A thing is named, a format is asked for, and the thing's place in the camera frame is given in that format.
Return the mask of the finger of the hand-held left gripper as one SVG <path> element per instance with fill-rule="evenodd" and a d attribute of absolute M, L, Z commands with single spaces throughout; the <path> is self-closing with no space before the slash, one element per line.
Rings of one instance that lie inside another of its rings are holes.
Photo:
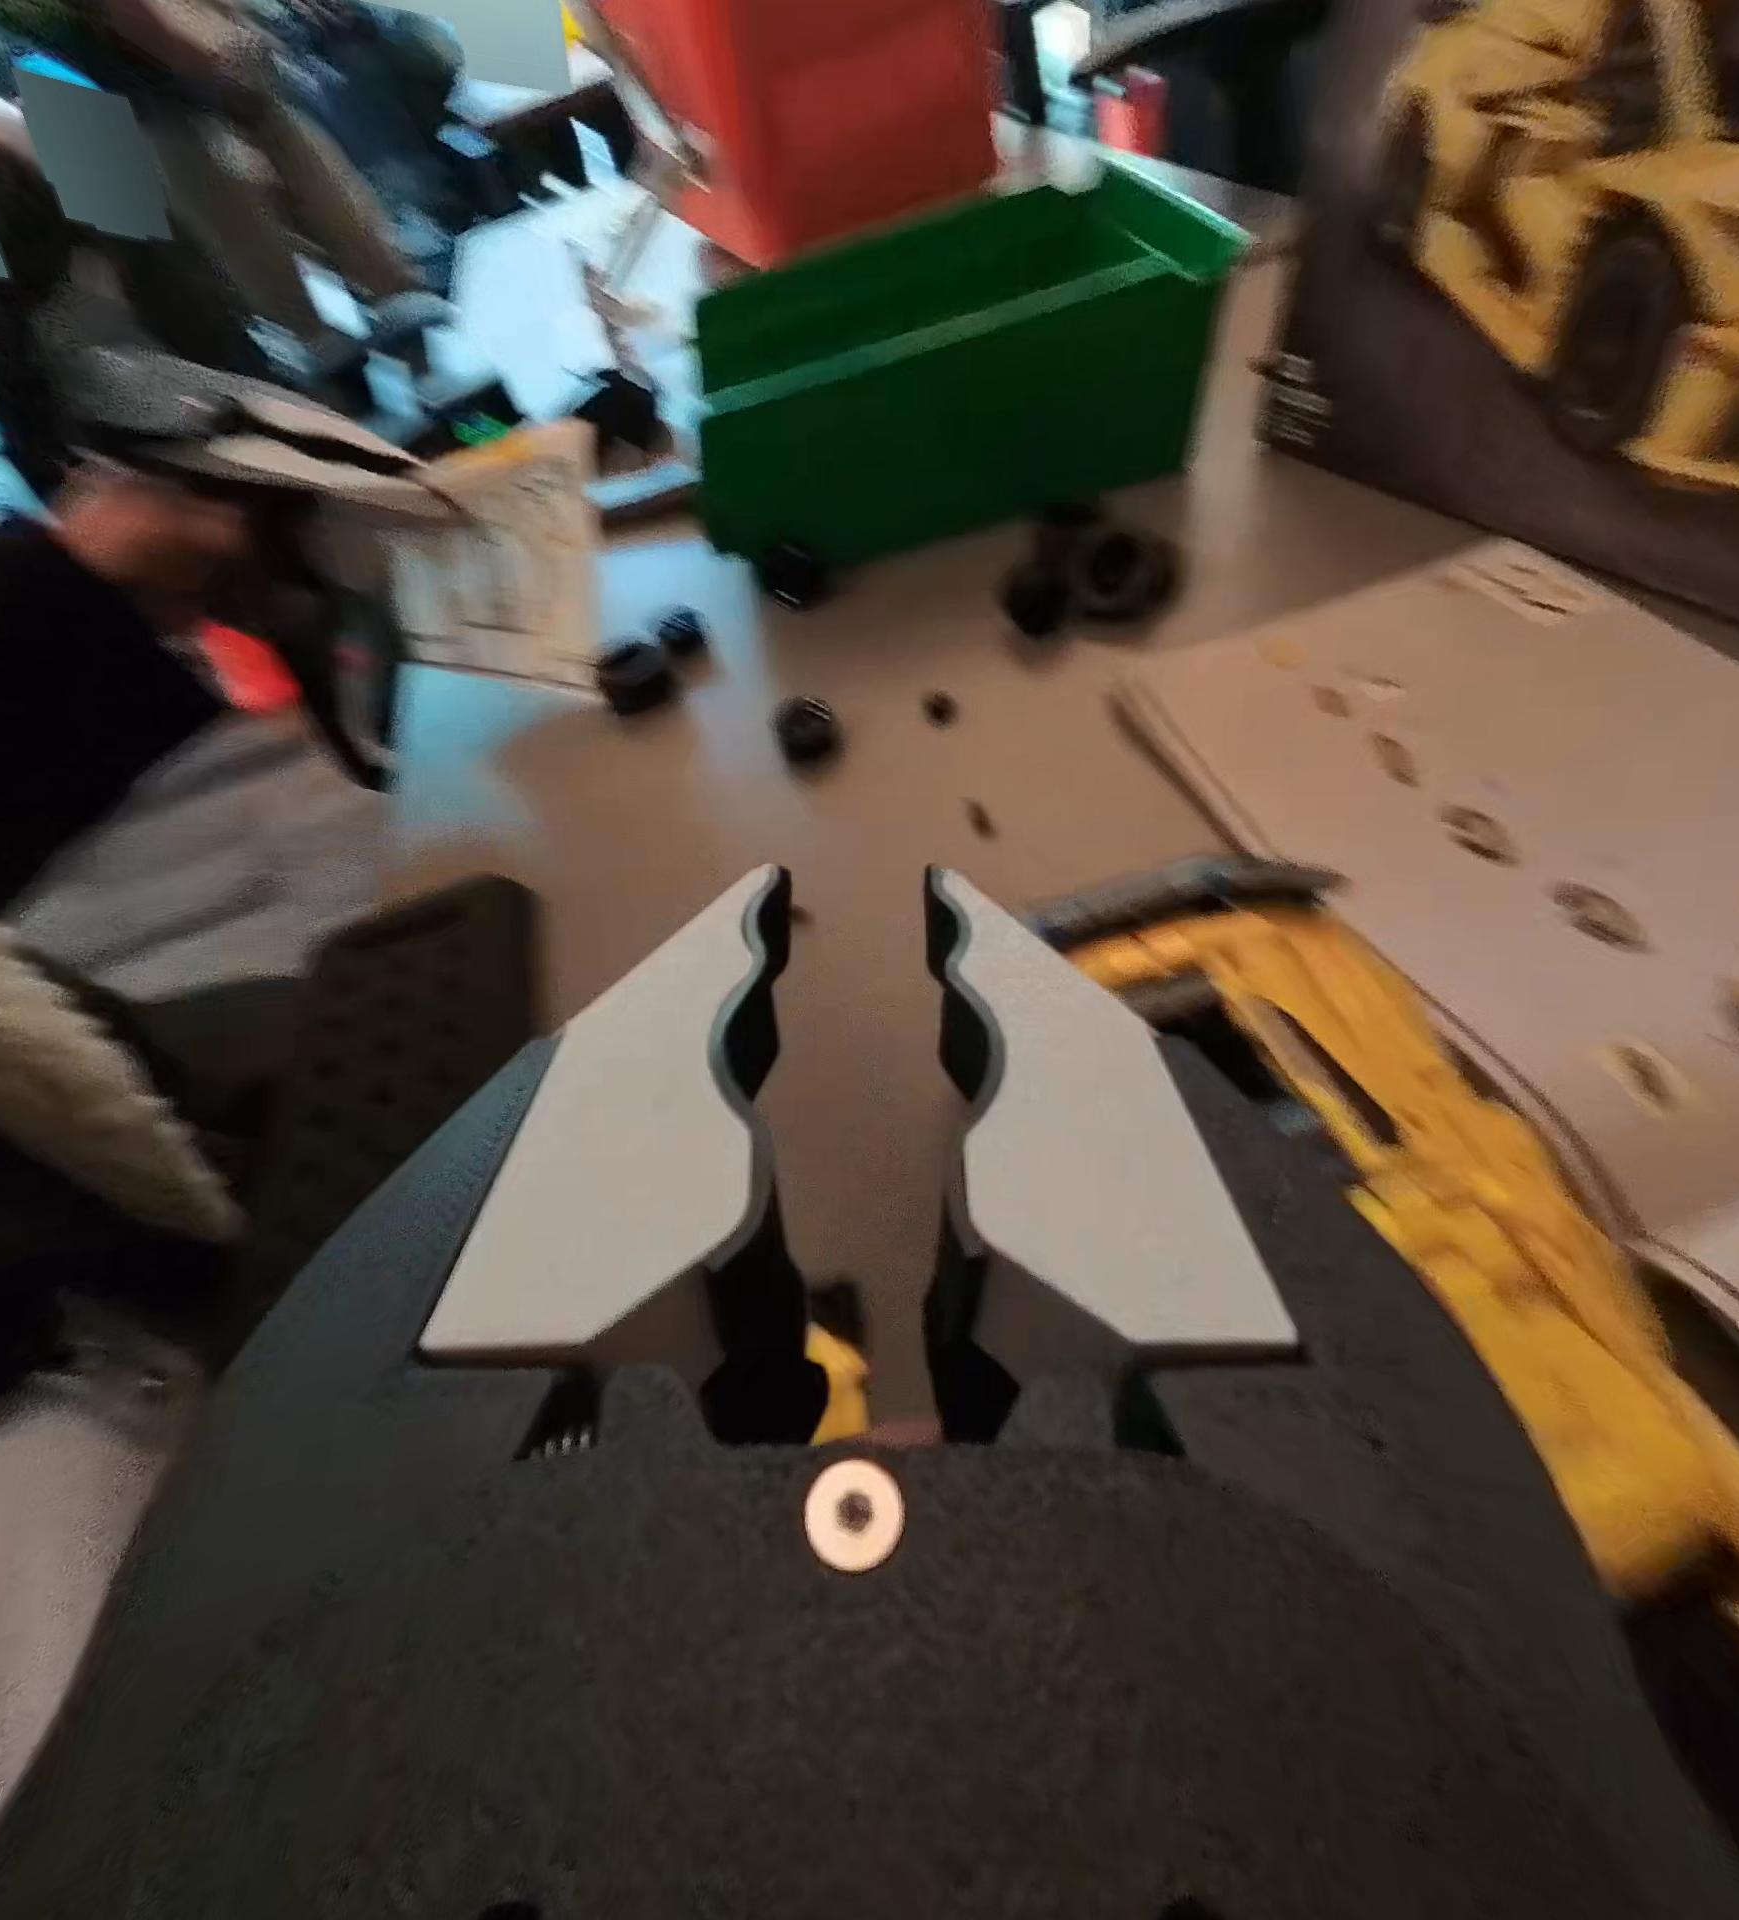
<path fill-rule="evenodd" d="M 211 481 L 290 494 L 402 526 L 474 517 L 423 462 L 397 446 L 231 435 L 200 446 L 200 473 Z"/>

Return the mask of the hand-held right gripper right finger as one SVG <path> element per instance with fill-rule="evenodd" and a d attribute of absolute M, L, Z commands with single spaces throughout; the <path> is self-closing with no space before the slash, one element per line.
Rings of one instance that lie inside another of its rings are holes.
<path fill-rule="evenodd" d="M 924 877 L 938 1060 L 962 1096 L 927 1346 L 952 1445 L 1025 1394 L 1303 1354 L 1295 1317 L 1165 1050 L 966 874 Z"/>

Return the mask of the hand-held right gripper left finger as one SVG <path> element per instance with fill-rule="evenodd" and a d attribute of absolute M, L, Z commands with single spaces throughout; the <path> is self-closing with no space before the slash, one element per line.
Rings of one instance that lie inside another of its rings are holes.
<path fill-rule="evenodd" d="M 724 1444 L 814 1439 L 826 1372 L 758 1107 L 792 907 L 785 865 L 752 868 L 558 1028 L 420 1334 L 426 1366 L 594 1384 L 649 1366 Z"/>

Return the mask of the yellow toy brick car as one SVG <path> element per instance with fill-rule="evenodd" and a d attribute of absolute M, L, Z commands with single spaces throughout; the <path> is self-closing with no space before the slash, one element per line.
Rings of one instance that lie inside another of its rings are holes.
<path fill-rule="evenodd" d="M 1739 1857 L 1739 1416 L 1509 1094 L 1330 907 L 1337 877 L 1191 860 L 1026 924 L 1341 1165 L 1502 1388 L 1626 1620 L 1658 1724 Z"/>

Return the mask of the building instruction booklet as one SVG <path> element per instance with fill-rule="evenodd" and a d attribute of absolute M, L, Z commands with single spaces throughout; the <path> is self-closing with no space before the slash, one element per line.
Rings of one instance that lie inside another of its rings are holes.
<path fill-rule="evenodd" d="M 1511 541 L 1140 666 L 1139 739 L 1739 1334 L 1739 659 Z"/>

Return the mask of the person's left forearm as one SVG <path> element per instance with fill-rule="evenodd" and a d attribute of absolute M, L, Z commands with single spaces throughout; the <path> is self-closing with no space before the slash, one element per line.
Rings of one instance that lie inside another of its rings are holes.
<path fill-rule="evenodd" d="M 0 915 L 227 713 L 128 593 L 0 520 Z"/>

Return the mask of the grey desk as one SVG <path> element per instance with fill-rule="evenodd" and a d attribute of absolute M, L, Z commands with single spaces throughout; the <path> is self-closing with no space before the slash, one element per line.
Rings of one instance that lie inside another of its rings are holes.
<path fill-rule="evenodd" d="M 1151 874 L 1230 839 L 1122 713 L 1119 693 L 1167 654 L 1250 633 L 1459 554 L 1457 530 L 1358 486 L 1265 454 L 1250 438 L 1255 379 L 1282 291 L 1278 225 L 1230 281 L 1208 364 L 1193 468 L 1129 497 L 1140 523 L 1181 536 L 1187 586 L 1134 641 L 1065 641 L 1034 656 L 993 604 L 1014 531 L 867 569 L 826 607 L 769 607 L 738 564 L 700 541 L 635 544 L 599 564 L 619 629 L 669 604 L 709 615 L 711 662 L 679 701 L 613 718 L 576 695 L 415 668 L 404 684 L 396 793 L 397 881 L 482 871 L 541 893 L 552 917 L 552 1022 L 570 1021 L 714 897 L 765 862 L 792 875 L 792 956 L 775 986 L 784 1056 L 761 1107 L 777 1153 L 792 1249 L 864 1287 L 884 1394 L 922 1412 L 924 1296 L 964 1103 L 938 1060 L 924 877 L 966 874 L 1012 917 L 1093 885 Z M 931 691 L 961 718 L 933 727 Z M 772 734 L 787 695 L 833 705 L 844 748 L 797 769 Z M 995 839 L 964 815 L 979 800 Z M 1241 1120 L 1165 1046 L 1215 1156 Z M 1236 1193 L 1270 1263 L 1303 1354 L 1321 1350 L 1297 1276 L 1342 1270 L 1360 1226 L 1345 1200 L 1313 1251 Z M 1691 1300 L 1731 1353 L 1739 1334 Z"/>

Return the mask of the person's left hand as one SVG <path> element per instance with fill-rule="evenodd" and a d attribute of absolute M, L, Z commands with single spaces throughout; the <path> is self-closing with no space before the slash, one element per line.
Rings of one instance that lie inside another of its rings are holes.
<path fill-rule="evenodd" d="M 48 508 L 56 541 L 89 572 L 157 600 L 199 600 L 248 558 L 247 511 L 173 480 L 79 472 Z"/>

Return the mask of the dark dotted cloth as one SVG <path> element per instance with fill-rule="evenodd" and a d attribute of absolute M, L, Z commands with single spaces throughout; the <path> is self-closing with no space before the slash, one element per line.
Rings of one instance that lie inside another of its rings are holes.
<path fill-rule="evenodd" d="M 333 937 L 280 1087 L 264 1220 L 325 1236 L 538 1033 L 544 915 L 475 877 Z"/>

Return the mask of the small yellow brick piece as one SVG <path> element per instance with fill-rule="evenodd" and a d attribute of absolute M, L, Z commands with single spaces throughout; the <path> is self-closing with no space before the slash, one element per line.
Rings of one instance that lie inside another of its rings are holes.
<path fill-rule="evenodd" d="M 805 1331 L 805 1357 L 826 1384 L 826 1403 L 810 1445 L 826 1448 L 861 1441 L 872 1433 L 872 1367 L 858 1340 L 811 1320 Z"/>

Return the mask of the red plastic carry case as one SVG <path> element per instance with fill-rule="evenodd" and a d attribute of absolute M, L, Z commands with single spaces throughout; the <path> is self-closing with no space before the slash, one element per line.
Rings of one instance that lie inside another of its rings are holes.
<path fill-rule="evenodd" d="M 996 173 L 993 5 L 604 2 L 586 24 L 678 156 L 668 209 L 746 266 L 970 199 Z"/>

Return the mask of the green plastic bin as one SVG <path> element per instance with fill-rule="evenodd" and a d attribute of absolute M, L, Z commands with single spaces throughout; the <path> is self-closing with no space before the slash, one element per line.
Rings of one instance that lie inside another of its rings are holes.
<path fill-rule="evenodd" d="M 749 273 L 695 310 L 695 515 L 838 574 L 1181 473 L 1246 229 L 1107 162 Z"/>

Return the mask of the toy car set box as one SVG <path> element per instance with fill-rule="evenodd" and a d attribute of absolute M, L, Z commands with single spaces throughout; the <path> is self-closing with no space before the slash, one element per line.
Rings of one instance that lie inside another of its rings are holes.
<path fill-rule="evenodd" d="M 1739 2 L 1329 51 L 1258 438 L 1739 627 Z"/>

